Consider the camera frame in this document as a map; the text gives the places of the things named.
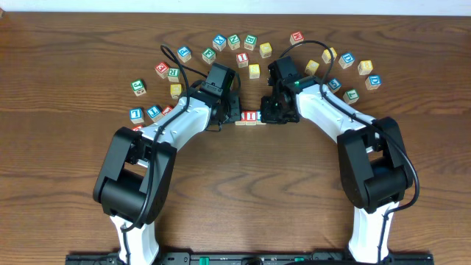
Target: yellow block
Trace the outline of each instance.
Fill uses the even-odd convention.
[[[304,72],[307,74],[307,75],[314,75],[317,71],[319,67],[319,64],[313,60],[309,60],[309,63],[308,65],[306,66],[306,69],[304,70]]]
[[[360,75],[369,74],[373,71],[373,63],[370,60],[361,61],[358,64],[358,73]]]
[[[272,46],[270,43],[260,44],[260,55],[262,58],[267,58],[272,56]]]
[[[171,94],[172,99],[178,99],[181,93],[182,93],[181,84],[170,85],[170,94]]]
[[[260,66],[258,64],[249,65],[250,79],[260,77]]]
[[[336,50],[333,47],[330,47],[330,50],[333,53],[333,60],[336,60],[337,58]],[[327,49],[325,49],[324,52],[322,53],[322,59],[324,60],[325,63],[330,63],[330,53]]]

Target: alphabet block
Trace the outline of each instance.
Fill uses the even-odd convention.
[[[159,63],[159,64],[157,64],[157,66],[155,66],[155,71],[157,72],[159,77],[162,77],[162,79],[167,78],[167,74],[169,73],[169,69],[170,69],[170,67],[164,62]]]
[[[336,50],[333,47],[330,47],[330,50],[333,53],[333,60],[336,60],[337,58]],[[324,63],[330,63],[330,53],[327,49],[325,49],[324,52],[322,53],[322,59],[324,60]]]
[[[340,66],[343,69],[350,67],[353,64],[353,62],[355,62],[355,58],[349,52],[346,54],[343,54],[339,59]]]
[[[235,59],[237,60],[237,65],[239,68],[246,67],[249,65],[249,56],[245,52],[237,54],[235,56]]]
[[[369,76],[366,79],[365,84],[366,84],[366,89],[368,90],[377,89],[381,85],[381,78],[378,75]]]
[[[170,82],[178,82],[180,81],[180,70],[178,68],[170,68],[167,76]]]
[[[238,49],[241,46],[241,39],[236,34],[229,37],[229,47],[232,50]]]
[[[373,63],[370,60],[364,60],[358,64],[358,73],[360,75],[369,74],[371,71],[373,71]]]
[[[191,59],[191,51],[187,46],[180,47],[178,49],[178,57],[182,62],[186,63]]]
[[[307,75],[314,75],[319,67],[319,64],[317,62],[314,62],[313,60],[309,60],[309,63],[306,66],[306,69],[304,72]]]
[[[250,51],[253,51],[256,45],[257,45],[257,37],[255,37],[254,35],[248,35],[245,38],[245,41],[244,41],[245,49],[249,49]]]
[[[180,94],[182,93],[182,85],[181,84],[173,84],[170,85],[170,95],[172,99],[178,99]]]
[[[260,66],[258,64],[249,65],[250,79],[260,77]]]
[[[299,43],[303,40],[304,40],[304,36],[302,35],[301,32],[292,33],[291,37],[289,38],[289,42],[291,42],[291,45]]]
[[[216,59],[216,52],[212,48],[207,48],[203,53],[203,60],[211,64]]]
[[[140,124],[144,122],[144,114],[142,113],[142,109],[136,108],[130,110],[130,118],[133,124]]]
[[[267,58],[272,56],[272,46],[270,43],[260,44],[260,55],[262,58]]]
[[[222,51],[222,49],[225,48],[226,44],[227,44],[226,37],[221,34],[218,34],[213,39],[213,47],[220,52]]]
[[[348,90],[344,94],[344,101],[349,105],[357,102],[359,98],[360,96],[358,95],[358,92],[355,89]]]
[[[131,87],[136,96],[144,95],[146,93],[146,87],[144,87],[144,83],[140,79],[132,82]]]
[[[147,115],[149,115],[150,119],[153,122],[157,122],[161,118],[163,118],[163,114],[160,112],[157,106],[152,106],[147,110]]]
[[[245,112],[245,125],[257,125],[257,112],[246,111]]]

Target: green block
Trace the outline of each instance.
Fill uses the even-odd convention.
[[[178,77],[180,75],[180,70],[178,68],[169,69],[169,77]]]
[[[347,96],[348,96],[349,100],[357,99],[357,98],[360,97],[358,95],[358,92],[356,91],[356,89],[352,89],[352,90],[347,91]]]
[[[241,40],[238,38],[238,36],[236,34],[234,34],[234,35],[229,37],[229,42],[231,44],[234,44],[234,43],[237,43],[237,42],[241,42]]]
[[[199,265],[209,265],[209,258],[208,257],[199,258]]]
[[[204,52],[203,52],[203,55],[208,58],[208,59],[211,59],[214,55],[216,55],[216,52],[214,50],[212,50],[212,48],[207,48]]]
[[[132,82],[131,86],[134,91],[138,91],[139,89],[144,88],[144,84],[140,79],[137,79],[136,81]]]
[[[245,42],[248,44],[255,45],[257,43],[257,37],[255,37],[254,35],[248,35],[245,38]]]

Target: wooden surface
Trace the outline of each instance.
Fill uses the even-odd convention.
[[[242,104],[255,110],[268,63],[291,32],[326,42],[338,54],[372,60],[383,84],[367,91],[356,65],[332,77],[337,96],[357,88],[353,106],[391,116],[422,184],[419,202],[394,215],[393,251],[431,251],[436,264],[468,264],[471,248],[471,18],[334,15],[165,15],[7,13],[0,20],[0,264],[63,264],[70,252],[109,252],[118,237],[92,189],[113,133],[131,127],[133,107],[174,104],[154,66],[188,45],[186,65],[208,71],[201,52],[216,34],[258,36],[273,56],[235,54],[260,63],[260,79],[238,69]],[[303,71],[322,50],[291,52]],[[198,78],[188,73],[190,81]],[[146,81],[136,97],[130,83]],[[412,196],[406,194],[404,202]],[[163,246],[196,252],[312,251],[343,248],[353,206],[339,180],[336,145],[312,123],[224,126],[179,152],[156,231]]]

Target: letter on block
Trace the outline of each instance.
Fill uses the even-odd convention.
[[[180,81],[180,70],[178,68],[170,68],[169,73],[167,74],[169,76],[169,81],[170,82],[178,82]]]
[[[370,60],[361,61],[358,64],[358,73],[360,75],[369,74],[373,71],[373,63]]]
[[[377,89],[381,85],[381,78],[378,75],[369,76],[366,79],[365,84],[366,84],[366,89],[368,90]]]
[[[226,44],[227,44],[226,37],[221,34],[218,34],[213,39],[213,47],[220,52],[222,51],[222,49],[225,48]]]
[[[355,89],[348,90],[344,94],[344,101],[349,105],[355,103],[359,98],[360,96],[358,95],[358,92]]]
[[[332,91],[332,93],[337,92],[341,87],[341,83],[336,78],[328,82],[327,85],[329,86],[330,91]]]
[[[237,65],[239,68],[246,67],[249,65],[249,57],[247,56],[247,53],[245,52],[241,54],[237,54],[235,56],[235,59],[237,60]]]
[[[257,112],[256,111],[246,111],[245,112],[245,125],[257,125]]]
[[[291,42],[291,45],[299,43],[303,40],[304,40],[304,36],[302,35],[301,32],[292,33],[291,37],[289,38],[289,42]]]
[[[132,82],[131,87],[136,96],[144,95],[146,93],[146,87],[144,87],[144,83],[140,79]]]
[[[241,120],[236,121],[235,125],[245,125],[245,111],[241,112]]]
[[[167,78],[167,74],[169,73],[169,69],[170,69],[170,67],[164,62],[159,63],[159,64],[157,64],[157,66],[155,66],[155,71],[157,72],[159,77],[162,77],[162,79]]]
[[[304,72],[307,75],[314,75],[319,67],[319,64],[317,62],[314,62],[313,60],[309,60],[309,63],[306,66],[306,69]]]
[[[152,106],[147,110],[147,115],[152,119],[153,122],[157,122],[163,117],[163,114],[160,112],[157,106]]]
[[[258,64],[249,65],[250,79],[260,77],[260,66]]]
[[[272,46],[270,43],[260,44],[260,55],[262,58],[267,58],[272,56]]]
[[[212,50],[212,48],[207,48],[203,52],[203,60],[206,63],[211,64],[211,63],[214,62],[215,59],[216,59],[216,52],[214,50]]]
[[[347,67],[350,67],[353,62],[355,62],[355,58],[353,57],[353,55],[351,53],[346,53],[344,55],[342,55],[339,59],[339,63],[340,63],[340,66],[345,69]]]
[[[229,37],[229,47],[232,50],[238,49],[241,46],[241,39],[236,34]]]
[[[191,51],[187,46],[183,46],[178,49],[178,57],[182,62],[186,63],[191,59]]]
[[[333,47],[330,47],[330,50],[333,53],[333,60],[336,60],[337,58],[336,50]],[[322,59],[324,60],[324,63],[330,63],[330,53],[327,49],[325,49],[324,52],[322,53]]]
[[[244,41],[245,49],[249,49],[250,51],[253,51],[256,45],[257,45],[257,37],[255,37],[254,35],[248,35],[245,38],[245,41]]]
[[[172,99],[178,99],[181,93],[182,93],[181,84],[170,85],[170,94],[171,94]]]
[[[132,109],[130,110],[130,118],[133,124],[140,124],[144,122],[144,114],[142,113],[142,109]]]

